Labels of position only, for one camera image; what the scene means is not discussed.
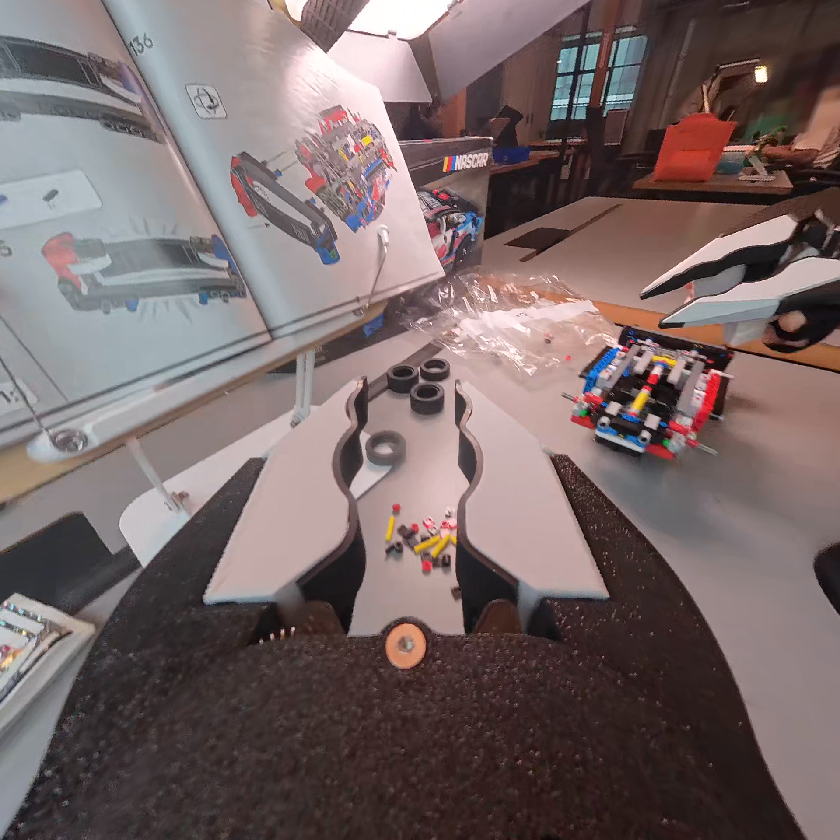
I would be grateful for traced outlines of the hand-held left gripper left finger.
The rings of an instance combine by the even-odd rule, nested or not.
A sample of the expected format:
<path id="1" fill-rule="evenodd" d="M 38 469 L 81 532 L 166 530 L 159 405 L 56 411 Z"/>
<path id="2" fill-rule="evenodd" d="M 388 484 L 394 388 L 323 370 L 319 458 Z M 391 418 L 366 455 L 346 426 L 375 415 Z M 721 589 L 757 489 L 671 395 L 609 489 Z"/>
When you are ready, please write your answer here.
<path id="1" fill-rule="evenodd" d="M 282 620 L 330 604 L 348 634 L 366 551 L 351 485 L 361 471 L 368 382 L 352 379 L 273 447 L 203 595 L 273 604 Z"/>

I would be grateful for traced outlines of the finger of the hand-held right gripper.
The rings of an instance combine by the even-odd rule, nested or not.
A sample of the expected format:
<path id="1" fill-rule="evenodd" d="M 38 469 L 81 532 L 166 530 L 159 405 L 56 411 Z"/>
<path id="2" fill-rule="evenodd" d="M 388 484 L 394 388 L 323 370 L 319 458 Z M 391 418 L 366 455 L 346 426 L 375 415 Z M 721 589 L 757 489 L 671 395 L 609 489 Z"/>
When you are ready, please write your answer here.
<path id="1" fill-rule="evenodd" d="M 742 282 L 769 278 L 790 254 L 797 231 L 821 208 L 793 208 L 756 224 L 721 235 L 667 270 L 640 292 L 647 300 L 688 290 L 695 295 L 715 295 Z"/>
<path id="2" fill-rule="evenodd" d="M 661 329 L 719 327 L 727 345 L 762 343 L 764 328 L 779 299 L 772 275 L 762 280 L 739 283 L 715 295 L 695 295 L 661 318 L 658 325 Z"/>

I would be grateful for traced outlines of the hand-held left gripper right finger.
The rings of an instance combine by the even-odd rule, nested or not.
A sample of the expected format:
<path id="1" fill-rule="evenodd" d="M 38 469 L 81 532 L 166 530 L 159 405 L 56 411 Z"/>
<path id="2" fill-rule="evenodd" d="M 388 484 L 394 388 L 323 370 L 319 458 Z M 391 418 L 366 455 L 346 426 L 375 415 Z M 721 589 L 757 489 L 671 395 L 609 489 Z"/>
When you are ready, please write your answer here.
<path id="1" fill-rule="evenodd" d="M 547 600 L 606 602 L 602 573 L 540 441 L 475 385 L 455 382 L 458 467 L 455 573 L 466 634 L 490 604 L 536 627 Z"/>

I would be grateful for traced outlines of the toy brick car chassis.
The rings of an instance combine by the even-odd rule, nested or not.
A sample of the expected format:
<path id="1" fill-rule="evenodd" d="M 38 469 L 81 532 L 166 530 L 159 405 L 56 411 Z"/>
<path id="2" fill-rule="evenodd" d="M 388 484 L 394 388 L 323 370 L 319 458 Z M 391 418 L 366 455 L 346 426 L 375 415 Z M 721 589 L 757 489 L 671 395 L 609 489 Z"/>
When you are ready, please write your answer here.
<path id="1" fill-rule="evenodd" d="M 690 450 L 716 456 L 700 433 L 723 418 L 733 358 L 720 344 L 626 325 L 580 373 L 580 392 L 563 398 L 599 445 L 667 461 Z"/>

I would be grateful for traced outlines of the building instruction booklet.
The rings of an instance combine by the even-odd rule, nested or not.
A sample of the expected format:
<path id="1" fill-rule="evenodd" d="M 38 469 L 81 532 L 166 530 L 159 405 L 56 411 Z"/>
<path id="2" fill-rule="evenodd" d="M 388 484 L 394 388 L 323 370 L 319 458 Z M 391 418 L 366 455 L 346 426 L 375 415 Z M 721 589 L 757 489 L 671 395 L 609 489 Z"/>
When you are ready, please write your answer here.
<path id="1" fill-rule="evenodd" d="M 2 2 L 2 448 L 58 462 L 443 276 L 378 87 L 267 2 Z"/>

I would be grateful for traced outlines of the wooden table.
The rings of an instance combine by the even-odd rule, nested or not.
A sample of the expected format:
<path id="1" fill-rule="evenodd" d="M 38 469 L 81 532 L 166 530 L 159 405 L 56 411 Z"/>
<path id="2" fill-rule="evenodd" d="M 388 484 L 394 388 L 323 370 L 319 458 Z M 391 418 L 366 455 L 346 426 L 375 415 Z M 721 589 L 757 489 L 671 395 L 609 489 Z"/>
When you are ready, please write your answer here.
<path id="1" fill-rule="evenodd" d="M 648 193 L 726 193 L 747 196 L 788 196 L 794 187 L 784 171 L 770 174 L 768 180 L 741 178 L 739 175 L 714 174 L 704 182 L 660 181 L 652 175 L 640 178 L 633 189 Z"/>

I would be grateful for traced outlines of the orange bag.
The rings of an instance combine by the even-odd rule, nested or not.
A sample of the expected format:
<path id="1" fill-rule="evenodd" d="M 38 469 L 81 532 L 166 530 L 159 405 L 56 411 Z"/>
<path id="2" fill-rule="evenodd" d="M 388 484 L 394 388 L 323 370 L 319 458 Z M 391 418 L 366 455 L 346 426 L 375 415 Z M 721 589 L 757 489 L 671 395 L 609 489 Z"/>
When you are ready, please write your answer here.
<path id="1" fill-rule="evenodd" d="M 653 181 L 708 181 L 736 126 L 734 121 L 720 120 L 706 112 L 687 115 L 670 125 L 659 149 Z"/>

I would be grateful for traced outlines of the pile of small brick pieces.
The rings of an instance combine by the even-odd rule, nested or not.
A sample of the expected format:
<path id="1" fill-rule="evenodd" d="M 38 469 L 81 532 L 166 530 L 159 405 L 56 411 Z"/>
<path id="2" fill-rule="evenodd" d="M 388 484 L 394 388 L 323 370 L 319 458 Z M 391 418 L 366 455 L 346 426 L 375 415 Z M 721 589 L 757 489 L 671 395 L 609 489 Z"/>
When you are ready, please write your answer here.
<path id="1" fill-rule="evenodd" d="M 388 511 L 382 553 L 384 561 L 404 560 L 424 578 L 443 574 L 455 580 L 459 546 L 455 505 L 447 505 L 439 517 L 411 519 L 400 503 Z"/>

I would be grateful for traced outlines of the white book stand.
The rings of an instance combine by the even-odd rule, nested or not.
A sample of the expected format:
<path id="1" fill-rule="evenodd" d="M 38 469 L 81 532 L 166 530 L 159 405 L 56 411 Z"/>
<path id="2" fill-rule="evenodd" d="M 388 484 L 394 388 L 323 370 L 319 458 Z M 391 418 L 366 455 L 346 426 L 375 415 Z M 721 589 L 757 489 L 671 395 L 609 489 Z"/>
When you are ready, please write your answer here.
<path id="1" fill-rule="evenodd" d="M 297 353 L 277 349 L 280 341 L 267 343 L 213 368 L 110 404 L 97 429 L 88 425 L 80 431 L 43 432 L 25 445 L 5 449 L 1 457 L 1 509 L 120 447 L 132 452 L 150 483 L 162 494 L 164 504 L 171 510 L 181 509 L 182 502 L 165 489 L 145 457 L 141 436 L 257 380 L 292 358 L 296 358 L 296 390 L 291 424 L 298 425 L 311 409 L 317 348 L 376 319 L 385 307 L 386 300 L 360 304 L 338 329 L 321 333 L 313 342 L 296 348 Z"/>

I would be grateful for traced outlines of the clear plastic bag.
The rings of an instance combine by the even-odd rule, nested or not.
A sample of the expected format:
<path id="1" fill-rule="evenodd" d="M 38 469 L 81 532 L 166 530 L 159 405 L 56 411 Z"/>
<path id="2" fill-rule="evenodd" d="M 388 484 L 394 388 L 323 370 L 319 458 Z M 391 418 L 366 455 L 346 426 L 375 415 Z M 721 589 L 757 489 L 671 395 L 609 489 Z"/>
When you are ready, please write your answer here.
<path id="1" fill-rule="evenodd" d="M 621 328 L 557 276 L 463 269 L 407 298 L 400 323 L 465 360 L 488 361 L 522 383 L 579 371 Z"/>

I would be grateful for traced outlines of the black pad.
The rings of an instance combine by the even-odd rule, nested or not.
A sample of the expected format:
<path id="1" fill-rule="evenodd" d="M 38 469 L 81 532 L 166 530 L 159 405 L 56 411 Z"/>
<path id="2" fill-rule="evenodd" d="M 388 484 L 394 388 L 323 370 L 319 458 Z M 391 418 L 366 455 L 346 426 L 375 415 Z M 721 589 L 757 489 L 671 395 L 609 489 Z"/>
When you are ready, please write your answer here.
<path id="1" fill-rule="evenodd" d="M 75 511 L 1 552 L 2 601 L 18 594 L 75 615 L 141 568 L 130 547 L 112 553 Z"/>

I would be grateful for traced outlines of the black toy car box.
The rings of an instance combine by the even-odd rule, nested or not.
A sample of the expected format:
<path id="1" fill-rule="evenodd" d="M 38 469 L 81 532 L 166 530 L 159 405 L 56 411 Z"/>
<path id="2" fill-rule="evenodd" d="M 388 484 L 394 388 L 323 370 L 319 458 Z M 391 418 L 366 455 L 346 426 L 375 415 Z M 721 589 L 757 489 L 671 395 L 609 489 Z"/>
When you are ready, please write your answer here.
<path id="1" fill-rule="evenodd" d="M 487 222 L 493 141 L 489 136 L 400 140 L 432 246 L 445 275 L 480 264 Z M 316 366 L 388 340 L 437 306 L 439 280 L 391 298 L 378 317 L 316 349 Z"/>

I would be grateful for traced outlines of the shiny sticker sheet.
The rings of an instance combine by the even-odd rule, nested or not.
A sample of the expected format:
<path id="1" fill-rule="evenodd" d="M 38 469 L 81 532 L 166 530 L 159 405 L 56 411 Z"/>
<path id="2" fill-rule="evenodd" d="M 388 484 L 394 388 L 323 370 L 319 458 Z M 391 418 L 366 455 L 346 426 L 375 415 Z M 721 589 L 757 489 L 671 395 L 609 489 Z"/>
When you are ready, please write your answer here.
<path id="1" fill-rule="evenodd" d="M 77 659 L 96 632 L 95 625 L 17 592 L 2 601 L 2 735 Z"/>

